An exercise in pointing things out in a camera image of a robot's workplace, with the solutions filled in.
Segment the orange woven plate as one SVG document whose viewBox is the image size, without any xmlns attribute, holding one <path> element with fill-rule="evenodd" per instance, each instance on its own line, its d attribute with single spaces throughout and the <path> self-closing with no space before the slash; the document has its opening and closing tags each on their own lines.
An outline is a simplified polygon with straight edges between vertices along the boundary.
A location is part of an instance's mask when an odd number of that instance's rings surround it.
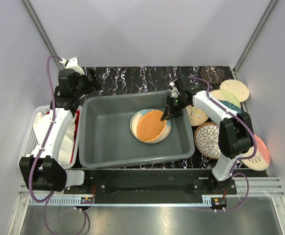
<svg viewBox="0 0 285 235">
<path fill-rule="evenodd" d="M 142 116 L 137 125 L 137 137 L 144 142 L 156 140 L 166 128 L 166 120 L 161 121 L 163 112 L 152 110 Z"/>
</svg>

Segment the teal embossed plate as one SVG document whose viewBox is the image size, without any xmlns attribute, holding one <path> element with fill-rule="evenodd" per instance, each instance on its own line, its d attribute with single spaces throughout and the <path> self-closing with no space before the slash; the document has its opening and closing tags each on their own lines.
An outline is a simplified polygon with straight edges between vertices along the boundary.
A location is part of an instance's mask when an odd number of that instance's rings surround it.
<svg viewBox="0 0 285 235">
<path fill-rule="evenodd" d="M 238 106 L 234 105 L 233 103 L 230 103 L 230 102 L 224 101 L 224 100 L 220 100 L 220 102 L 222 104 L 224 104 L 226 107 L 236 111 L 237 113 L 242 113 L 242 110 Z"/>
</svg>

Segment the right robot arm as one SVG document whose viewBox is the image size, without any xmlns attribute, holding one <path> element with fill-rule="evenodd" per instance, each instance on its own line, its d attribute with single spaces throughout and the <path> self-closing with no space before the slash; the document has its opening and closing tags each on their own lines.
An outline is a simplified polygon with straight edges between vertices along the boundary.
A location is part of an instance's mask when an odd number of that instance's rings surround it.
<svg viewBox="0 0 285 235">
<path fill-rule="evenodd" d="M 218 126 L 220 157 L 212 170 L 213 179 L 208 188 L 214 194 L 225 188 L 235 166 L 241 160 L 256 155 L 257 142 L 253 133 L 251 117 L 247 112 L 237 113 L 210 94 L 209 83 L 198 77 L 182 77 L 169 84 L 170 94 L 161 120 L 182 115 L 182 110 L 191 105 L 206 113 Z"/>
</svg>

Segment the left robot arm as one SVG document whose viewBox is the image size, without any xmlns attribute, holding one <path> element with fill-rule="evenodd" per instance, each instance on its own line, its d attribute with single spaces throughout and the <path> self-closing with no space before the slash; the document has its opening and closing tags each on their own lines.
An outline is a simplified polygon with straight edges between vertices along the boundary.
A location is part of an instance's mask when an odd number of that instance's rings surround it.
<svg viewBox="0 0 285 235">
<path fill-rule="evenodd" d="M 93 68 L 88 68 L 86 74 L 75 69 L 61 70 L 58 83 L 52 89 L 49 126 L 31 154 L 20 158 L 19 168 L 30 192 L 61 192 L 74 186 L 85 194 L 91 190 L 92 182 L 85 178 L 84 171 L 64 169 L 58 157 L 65 133 L 80 111 L 81 96 L 101 90 L 101 84 Z"/>
</svg>

